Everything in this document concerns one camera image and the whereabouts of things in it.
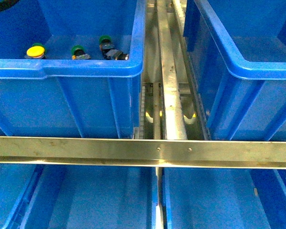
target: yellow button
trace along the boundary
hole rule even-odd
[[[32,57],[32,58],[38,58],[38,57],[42,57],[44,52],[45,52],[45,49],[43,47],[34,46],[34,47],[31,47],[27,50],[27,55]]]

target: metal rail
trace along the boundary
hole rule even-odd
[[[182,8],[183,9],[186,9],[186,4],[181,4]],[[172,13],[173,12],[173,6],[171,3],[169,4],[166,4],[166,9],[167,9],[167,12],[168,13]],[[154,12],[154,9],[155,9],[155,4],[152,4],[152,3],[148,3],[147,4],[147,12]]]
[[[165,138],[170,140],[185,140],[187,139],[187,136],[184,126],[165,0],[157,0],[156,8],[164,100]]]
[[[159,83],[153,83],[153,138],[161,139]]]
[[[0,137],[0,163],[286,168],[286,142]]]

